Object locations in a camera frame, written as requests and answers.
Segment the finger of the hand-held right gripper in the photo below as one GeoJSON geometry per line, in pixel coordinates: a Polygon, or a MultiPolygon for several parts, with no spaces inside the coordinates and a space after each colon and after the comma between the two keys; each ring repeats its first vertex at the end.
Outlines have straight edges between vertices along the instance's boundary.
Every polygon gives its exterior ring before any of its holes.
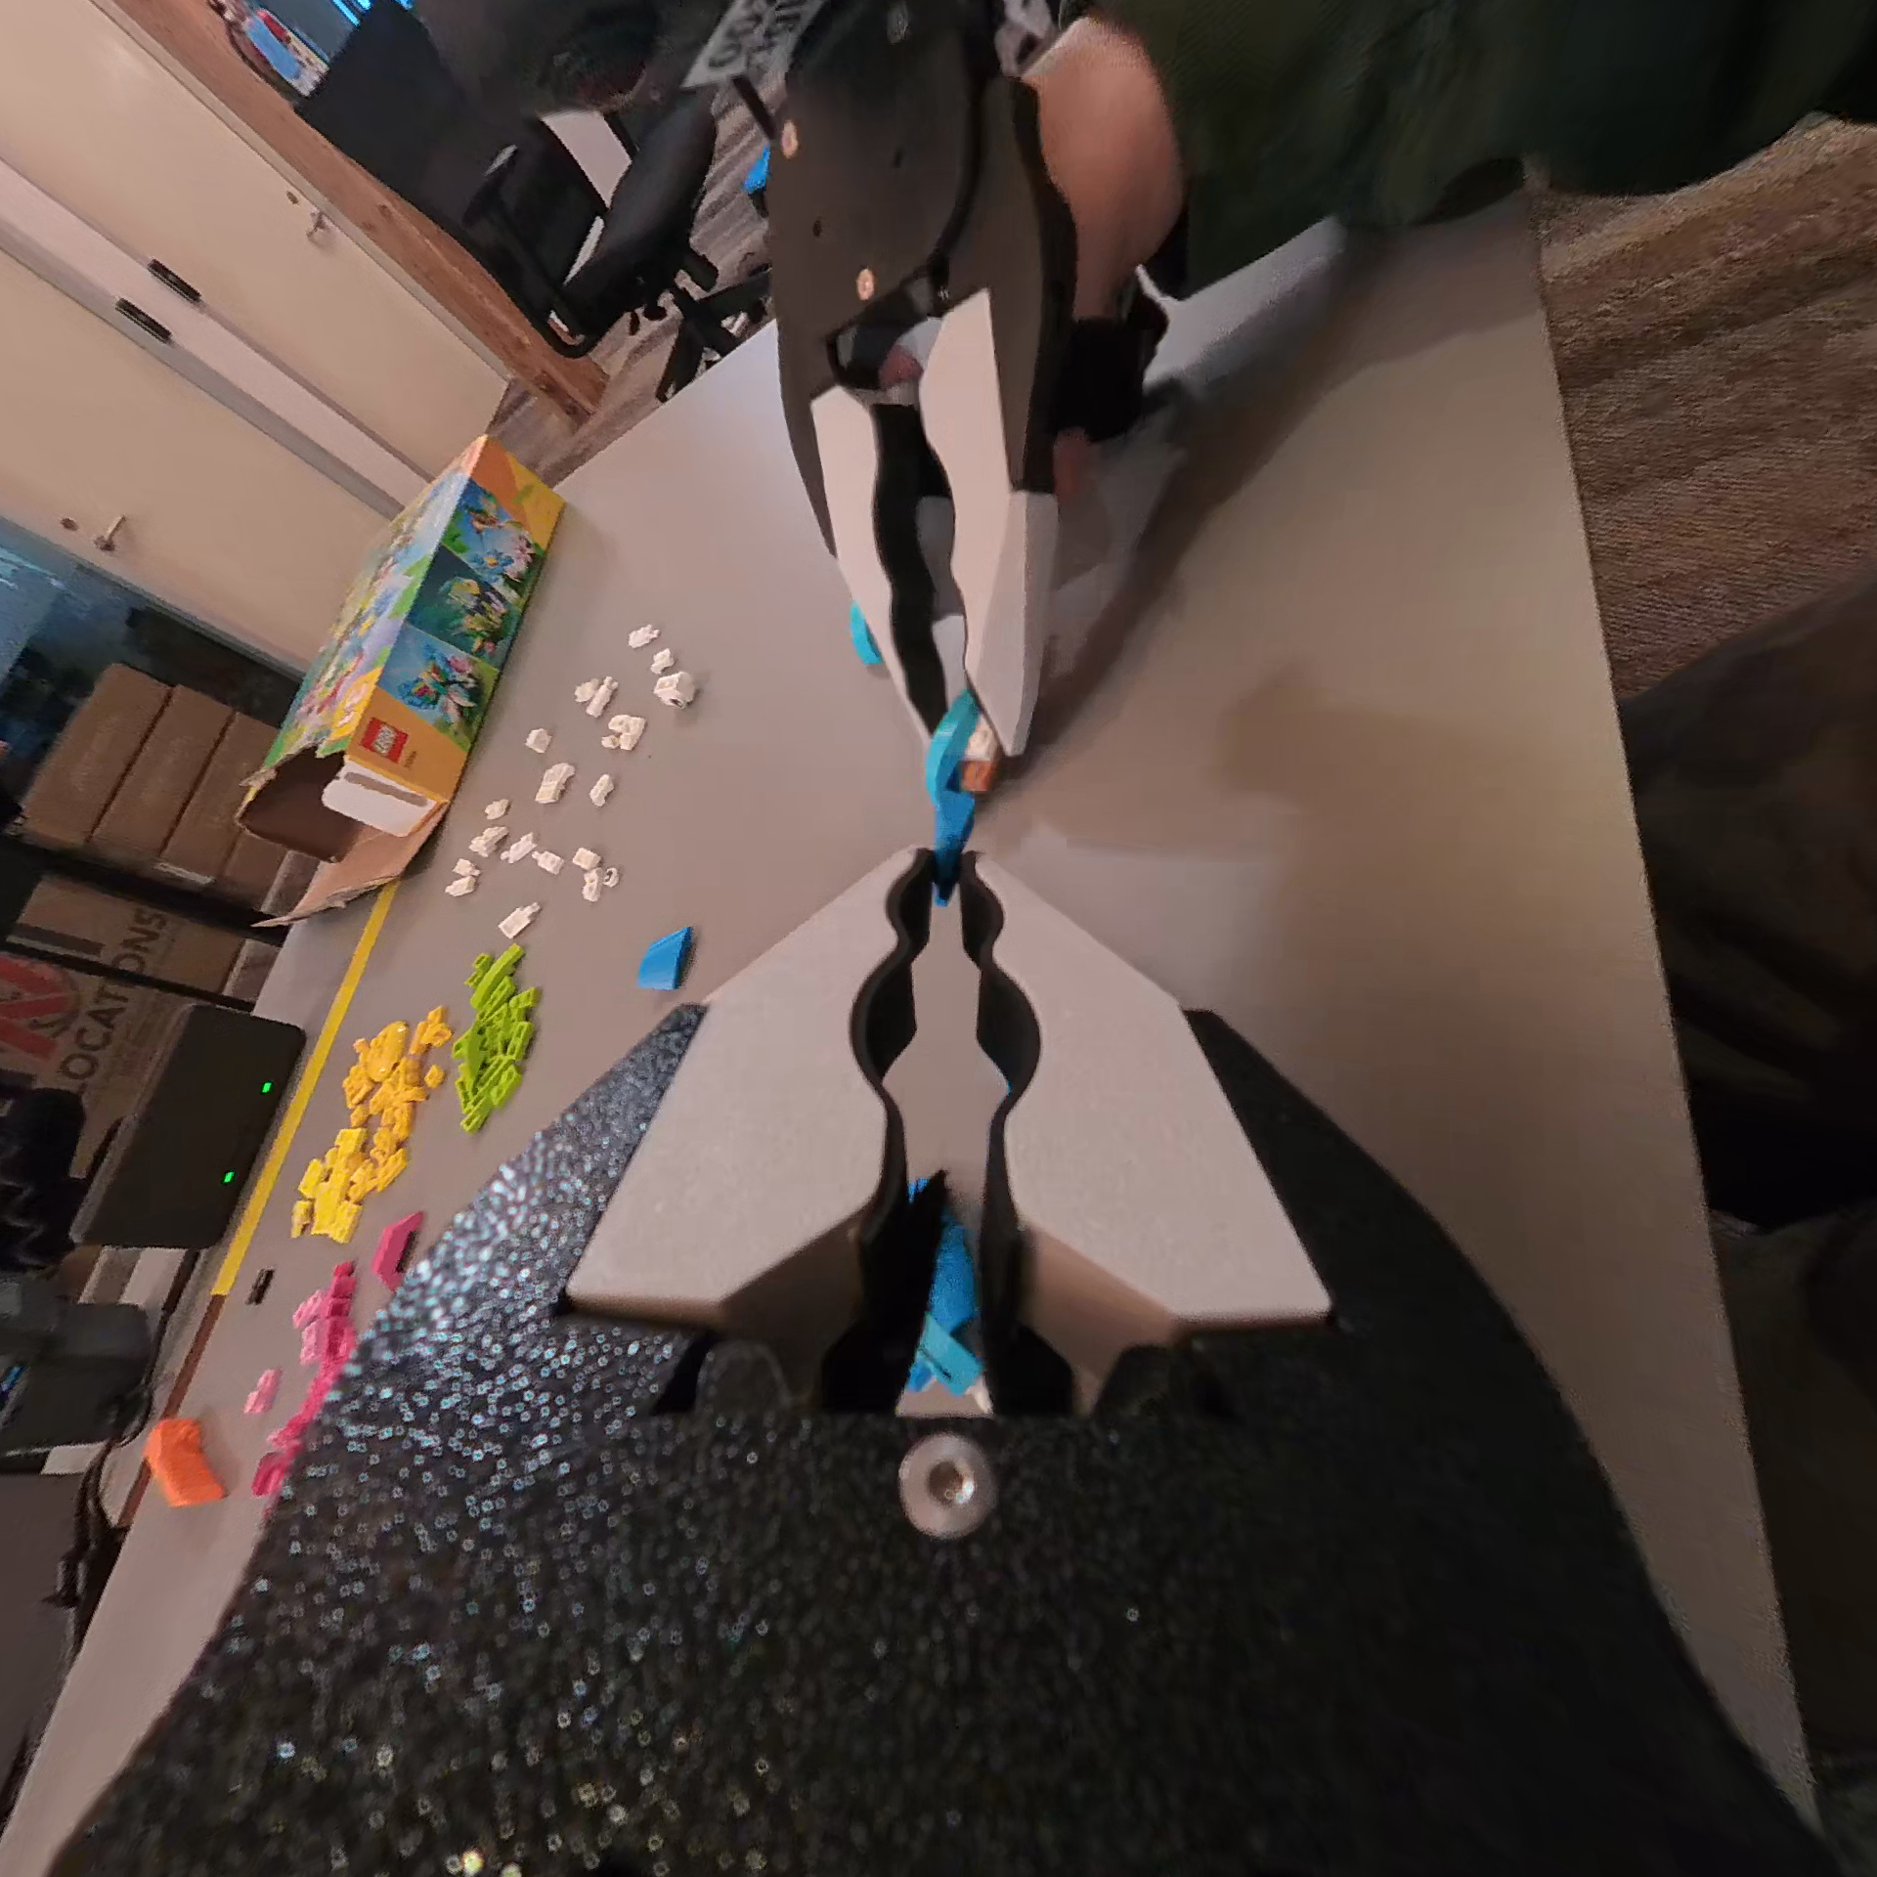
{"type": "Polygon", "coordinates": [[[940,672],[948,698],[970,692],[1017,758],[1040,690],[1060,504],[1011,467],[993,310],[983,289],[937,320],[917,412],[950,500],[948,572],[935,576],[940,672]]]}
{"type": "Polygon", "coordinates": [[[956,504],[923,385],[825,387],[808,414],[829,549],[921,739],[976,733],[956,504]]]}

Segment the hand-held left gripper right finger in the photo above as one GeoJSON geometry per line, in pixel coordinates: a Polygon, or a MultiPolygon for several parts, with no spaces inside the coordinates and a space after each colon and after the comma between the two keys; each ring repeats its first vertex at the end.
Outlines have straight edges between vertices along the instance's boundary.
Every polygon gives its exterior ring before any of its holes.
{"type": "Polygon", "coordinates": [[[1095,1407],[1136,1349],[1318,1329],[1333,1302],[1181,1003],[968,854],[987,1134],[978,1296],[997,1415],[1095,1407]]]}

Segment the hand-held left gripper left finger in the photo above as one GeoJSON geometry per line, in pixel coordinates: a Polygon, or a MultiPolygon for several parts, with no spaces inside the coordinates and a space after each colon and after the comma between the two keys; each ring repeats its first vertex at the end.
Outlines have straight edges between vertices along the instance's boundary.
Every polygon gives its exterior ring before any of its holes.
{"type": "Polygon", "coordinates": [[[565,1300],[759,1349],[786,1394],[894,1413],[946,1222],[886,1073],[917,1034],[935,856],[880,862],[708,997],[565,1300]]]}

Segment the blue orange white lego assembly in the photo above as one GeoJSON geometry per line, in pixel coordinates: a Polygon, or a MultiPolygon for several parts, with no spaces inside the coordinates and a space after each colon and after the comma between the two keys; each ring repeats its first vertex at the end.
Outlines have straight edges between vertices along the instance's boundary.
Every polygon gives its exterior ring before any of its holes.
{"type": "Polygon", "coordinates": [[[966,686],[931,735],[925,786],[933,803],[933,897],[948,905],[968,852],[978,801],[997,782],[1005,750],[995,725],[966,686]]]}

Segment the person's right forearm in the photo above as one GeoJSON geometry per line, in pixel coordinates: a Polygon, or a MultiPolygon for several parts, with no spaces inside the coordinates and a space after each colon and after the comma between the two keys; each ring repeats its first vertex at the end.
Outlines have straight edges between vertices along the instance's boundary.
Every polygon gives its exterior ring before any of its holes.
{"type": "Polygon", "coordinates": [[[1156,281],[1197,291],[1318,223],[1707,181],[1799,123],[1873,123],[1871,2],[1089,4],[1163,88],[1185,172],[1156,281]]]}

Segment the pile of white lego pieces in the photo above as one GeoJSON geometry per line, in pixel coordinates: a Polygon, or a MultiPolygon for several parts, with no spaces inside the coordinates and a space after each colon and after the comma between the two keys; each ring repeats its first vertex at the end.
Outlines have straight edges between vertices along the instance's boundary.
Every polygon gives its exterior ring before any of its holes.
{"type": "Polygon", "coordinates": [[[448,858],[440,891],[452,903],[479,891],[497,895],[506,879],[516,883],[520,899],[499,919],[506,938],[542,915],[551,883],[569,883],[587,905],[616,887],[620,866],[602,840],[608,807],[622,795],[655,715],[696,702],[698,676],[657,623],[632,629],[626,651],[634,666],[583,678],[559,721],[528,731],[522,780],[475,809],[448,858]]]}

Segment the pile of lime lego pieces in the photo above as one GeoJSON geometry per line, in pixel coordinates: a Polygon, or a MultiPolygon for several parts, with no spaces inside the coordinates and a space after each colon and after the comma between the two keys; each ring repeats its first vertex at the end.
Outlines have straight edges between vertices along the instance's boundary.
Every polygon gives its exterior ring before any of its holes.
{"type": "Polygon", "coordinates": [[[458,1124],[467,1136],[508,1104],[528,1067],[544,993],[522,981],[524,962],[526,946],[510,942],[501,952],[479,954],[463,983],[469,1014],[450,1053],[458,1124]]]}

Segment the pile of pink lego pieces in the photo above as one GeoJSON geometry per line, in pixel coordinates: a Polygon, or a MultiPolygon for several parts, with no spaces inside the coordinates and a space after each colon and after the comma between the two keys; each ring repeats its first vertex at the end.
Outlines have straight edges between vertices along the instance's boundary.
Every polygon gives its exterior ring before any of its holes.
{"type": "Polygon", "coordinates": [[[309,1370],[309,1384],[293,1415],[284,1419],[262,1446],[248,1486],[256,1499],[272,1499],[285,1488],[328,1396],[354,1358],[360,1341],[358,1286],[358,1263],[344,1259],[334,1265],[325,1286],[293,1312],[299,1362],[309,1370]]]}

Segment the orange lego piece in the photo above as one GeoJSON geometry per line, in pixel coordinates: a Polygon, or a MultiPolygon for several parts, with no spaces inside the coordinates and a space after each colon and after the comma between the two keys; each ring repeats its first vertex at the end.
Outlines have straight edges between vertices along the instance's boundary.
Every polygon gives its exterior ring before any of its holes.
{"type": "Polygon", "coordinates": [[[145,1443],[145,1466],[154,1489],[172,1509],[203,1507],[227,1497],[199,1419],[156,1419],[145,1443]]]}

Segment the person's right hand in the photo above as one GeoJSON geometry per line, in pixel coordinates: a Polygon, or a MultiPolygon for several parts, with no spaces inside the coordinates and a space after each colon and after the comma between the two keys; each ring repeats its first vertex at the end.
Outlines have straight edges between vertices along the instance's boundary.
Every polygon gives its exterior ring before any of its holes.
{"type": "Polygon", "coordinates": [[[1136,33],[1091,11],[1056,37],[1025,82],[1044,170],[1073,223],[1073,316],[1113,318],[1185,209],[1161,78],[1136,33]]]}

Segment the black office chair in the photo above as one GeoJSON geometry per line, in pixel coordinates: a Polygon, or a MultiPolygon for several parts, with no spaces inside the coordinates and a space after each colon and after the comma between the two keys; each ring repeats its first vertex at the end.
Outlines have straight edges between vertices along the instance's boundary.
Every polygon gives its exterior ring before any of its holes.
{"type": "Polygon", "coordinates": [[[575,154],[540,119],[485,170],[459,213],[463,246],[504,287],[534,330],[567,359],[587,359],[618,326],[675,318],[655,389],[669,402],[733,352],[772,301],[772,269],[725,283],[694,244],[716,154],[716,111],[696,92],[628,144],[602,197],[575,154]]]}

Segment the wooden counter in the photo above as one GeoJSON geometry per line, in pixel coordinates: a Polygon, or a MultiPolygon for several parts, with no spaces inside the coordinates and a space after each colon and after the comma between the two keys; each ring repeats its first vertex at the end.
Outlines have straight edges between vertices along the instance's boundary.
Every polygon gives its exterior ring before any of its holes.
{"type": "Polygon", "coordinates": [[[311,129],[293,93],[242,58],[209,4],[102,9],[487,363],[573,422],[598,414],[606,371],[557,354],[467,248],[311,129]]]}

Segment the black device with green lights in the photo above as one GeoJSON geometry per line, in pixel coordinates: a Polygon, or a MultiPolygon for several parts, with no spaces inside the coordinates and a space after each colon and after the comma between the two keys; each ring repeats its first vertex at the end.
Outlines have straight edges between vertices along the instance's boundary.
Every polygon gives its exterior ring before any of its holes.
{"type": "Polygon", "coordinates": [[[68,1227],[76,1247],[203,1253],[227,1235],[309,1038],[192,1003],[110,1136],[68,1227]]]}

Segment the red printed cardboard box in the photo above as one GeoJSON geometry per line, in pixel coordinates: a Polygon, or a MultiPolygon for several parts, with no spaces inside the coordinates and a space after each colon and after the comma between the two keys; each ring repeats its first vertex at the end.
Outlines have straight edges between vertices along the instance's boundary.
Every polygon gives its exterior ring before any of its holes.
{"type": "MultiPolygon", "coordinates": [[[[88,965],[156,975],[176,936],[172,919],[131,907],[96,934],[35,928],[27,944],[88,965]]],[[[53,1087],[90,1096],[137,1067],[166,1034],[178,997],[133,987],[45,958],[4,952],[4,1087],[53,1087]]]]}

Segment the white cabinet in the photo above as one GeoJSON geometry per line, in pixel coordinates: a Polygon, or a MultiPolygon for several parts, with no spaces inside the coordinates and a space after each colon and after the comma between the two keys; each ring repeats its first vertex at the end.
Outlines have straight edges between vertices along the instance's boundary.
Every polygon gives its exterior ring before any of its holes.
{"type": "Polygon", "coordinates": [[[100,4],[4,4],[4,520],[289,670],[493,359],[100,4]]]}

